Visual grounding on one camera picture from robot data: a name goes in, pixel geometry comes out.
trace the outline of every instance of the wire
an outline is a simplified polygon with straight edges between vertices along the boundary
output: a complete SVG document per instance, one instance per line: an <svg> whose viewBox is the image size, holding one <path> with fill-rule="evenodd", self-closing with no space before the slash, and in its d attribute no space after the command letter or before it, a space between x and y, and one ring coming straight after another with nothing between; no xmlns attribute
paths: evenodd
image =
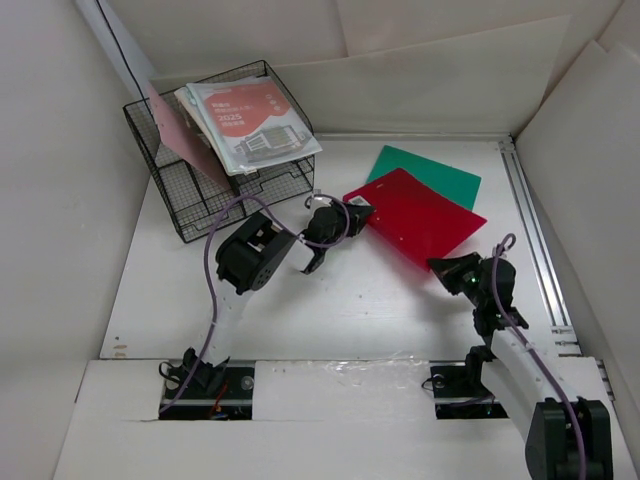
<svg viewBox="0 0 640 480"><path fill-rule="evenodd" d="M533 358L533 361L536 363L540 371L542 371L543 375L547 378L547 380L549 381L553 389L556 391L556 393L562 400L562 403L564 404L565 408L567 409L569 418L571 419L571 425L573 425L573 432L575 433L576 443L578 446L578 456L579 456L579 462L580 462L578 479L586 480L587 455L585 452L584 439L582 438L582 429L580 428L580 423L578 422L578 417L576 416L576 412L573 411L573 407L571 406L571 402L569 401L567 394L562 389L562 386L555 379L555 377L553 376L553 373L551 373L549 368L544 364L544 361L542 360L538 352L535 349L530 348L531 345L527 340L527 337L524 335L524 333L522 333L520 328L518 328L518 325L513 320L513 318L511 318L511 315L509 315L505 311L504 306L500 301L500 296L498 295L498 283L497 283L498 260L500 259L502 254L506 250L509 250L511 247L513 247L515 243L516 243L516 236L513 233L509 233L507 236L504 237L502 242L500 242L500 244L496 247L495 255L493 257L493 262L492 262L492 268L491 268L491 290L493 292L493 299L496 302L496 306L498 307L498 310L500 311L500 315L502 315L502 318L505 319L505 321L513 329L515 335L518 337L520 342L522 342L522 344L528 349L529 353L531 354L531 357Z"/></svg>
<svg viewBox="0 0 640 480"><path fill-rule="evenodd" d="M149 115L151 116L151 118L153 118L153 114L151 113L151 109L149 108L149 105L147 105L147 102L145 100L146 99L146 95L142 92L142 88L140 88L140 84L138 83L138 79L133 74L133 71L131 70L131 67L129 66L129 62L127 61L127 57L125 56L124 52L122 51L122 47L120 46L120 42L118 41L118 37L116 37L116 34L113 31L113 28L111 28L111 23L109 22L109 19L107 18L107 15L104 13L104 10L102 9L102 5L100 4L100 0L96 0L96 5L98 6L98 10L100 10L100 15L102 15L102 19L104 20L104 23L107 25L107 28L109 29L109 33L111 33L111 37L113 38L113 41L115 42L116 47L118 48L118 52L120 52L120 57L122 58L122 62L124 63L124 66L127 68L127 71L129 72L129 75L131 76L131 79L133 80L133 83L136 84L136 88L138 89L138 92L140 93L140 98L142 99L142 103L144 103L144 106L147 108L147 112L149 112Z"/></svg>
<svg viewBox="0 0 640 480"><path fill-rule="evenodd" d="M218 409L218 404L220 403L220 399L226 393L228 388L229 388L229 382L224 382L224 385L222 385L222 388L220 389L220 393L216 397L216 403L214 403L213 407L211 407L211 410L209 410L209 418L213 417L213 414L216 413L216 410Z"/></svg>
<svg viewBox="0 0 640 480"><path fill-rule="evenodd" d="M205 338L204 344L202 345L202 349L200 350L200 355L198 355L196 360L193 362L193 365L191 366L191 370L189 370L189 374L187 375L187 378L184 380L184 382L182 382L180 389L176 392L176 395L173 397L173 399L169 403L167 403L164 407L162 407L159 413L166 412L168 409L174 406L178 400L180 400L185 390L187 389L187 386L191 382L191 379L195 375L198 365L200 365L200 360L202 356L206 353L207 348L209 348L209 343L211 343L211 338L213 337L213 330L215 329L216 323L218 321L218 297L216 296L215 288L213 286L213 280L211 278L211 270L209 267L209 251L211 250L211 242L213 241L213 235L215 234L216 230L218 230L218 227L220 226L220 223L222 223L222 220L227 216L227 213L229 213L229 210L231 210L237 203L240 203L243 200L253 200L254 202L258 203L262 208L264 208L265 213L271 218L271 220L273 220L273 223L278 225L283 231L296 237L296 239L299 242L302 242L305 245L309 245L310 247L316 247L316 248L334 247L347 237L347 233L349 232L349 227L351 225L349 221L349 211L347 210L347 207L345 207L340 200L338 200L335 197L332 197L331 195L325 195L323 193L314 193L313 197L329 198L334 202L336 202L338 205L340 205L344 210L344 214L346 217L344 232L342 232L342 235L340 235L340 237L333 243L325 244L325 243L310 242L308 240L305 240L302 236L293 233L291 230L289 230L289 228L287 228L280 220L278 220L275 217L273 212L269 209L269 206L263 200L261 200L260 198L254 195L247 194L247 195L240 195L239 197L235 197L233 200L227 203L227 205L218 214L218 216L213 222L213 225L211 226L211 229L209 230L209 235L207 235L207 241L204 245L204 276L207 280L207 287L209 287L209 293L211 294L211 303L213 304L213 315L211 317L211 324L209 326L209 331L207 332L207 337Z"/></svg>

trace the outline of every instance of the red wire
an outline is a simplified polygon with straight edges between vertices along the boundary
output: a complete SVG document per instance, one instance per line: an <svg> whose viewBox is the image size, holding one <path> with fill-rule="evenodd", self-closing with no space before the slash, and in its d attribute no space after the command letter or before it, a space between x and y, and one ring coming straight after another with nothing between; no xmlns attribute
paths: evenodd
<svg viewBox="0 0 640 480"><path fill-rule="evenodd" d="M224 382L224 385L222 385L222 389L220 390L220 393L216 397L216 403L214 403L213 407L211 407L211 410L209 410L209 418L213 417L213 414L216 413L216 410L218 409L218 404L220 403L220 399L226 393L228 387L229 387L229 382Z"/></svg>

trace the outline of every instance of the booklet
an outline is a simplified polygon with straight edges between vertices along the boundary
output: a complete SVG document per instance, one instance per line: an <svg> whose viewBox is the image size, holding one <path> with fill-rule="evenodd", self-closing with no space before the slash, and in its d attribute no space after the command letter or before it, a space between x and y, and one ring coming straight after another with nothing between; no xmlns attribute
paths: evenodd
<svg viewBox="0 0 640 480"><path fill-rule="evenodd" d="M176 97L203 130L228 175L252 173L322 151L270 77L188 83Z"/></svg>

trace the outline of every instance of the wire mesh basket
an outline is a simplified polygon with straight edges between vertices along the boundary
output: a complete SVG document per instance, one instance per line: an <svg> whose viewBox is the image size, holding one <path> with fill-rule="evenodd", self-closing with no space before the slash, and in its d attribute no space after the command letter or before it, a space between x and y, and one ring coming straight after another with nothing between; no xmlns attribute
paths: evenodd
<svg viewBox="0 0 640 480"><path fill-rule="evenodd" d="M252 75L271 77L313 133L311 123L298 102L264 60L214 75L200 83L231 82ZM174 91L163 93L161 97L178 111L180 107ZM125 105L123 109L176 232L185 243L206 235L217 214L236 196L252 194L271 205L313 190L314 155L262 168L249 175L228 176L231 189L220 187L160 143L160 133L148 104L140 100ZM210 147L204 135L201 138ZM220 228L238 222L259 209L260 206L255 202L240 202L229 210Z"/></svg>

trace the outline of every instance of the pink paper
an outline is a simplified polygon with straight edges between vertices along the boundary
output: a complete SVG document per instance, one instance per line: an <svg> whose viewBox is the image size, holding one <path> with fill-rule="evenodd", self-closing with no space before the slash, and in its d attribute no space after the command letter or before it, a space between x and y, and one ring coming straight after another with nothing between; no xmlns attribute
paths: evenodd
<svg viewBox="0 0 640 480"><path fill-rule="evenodd" d="M209 147L187 127L184 119L158 95L151 85L147 92L162 143L220 187L231 189L220 161Z"/></svg>

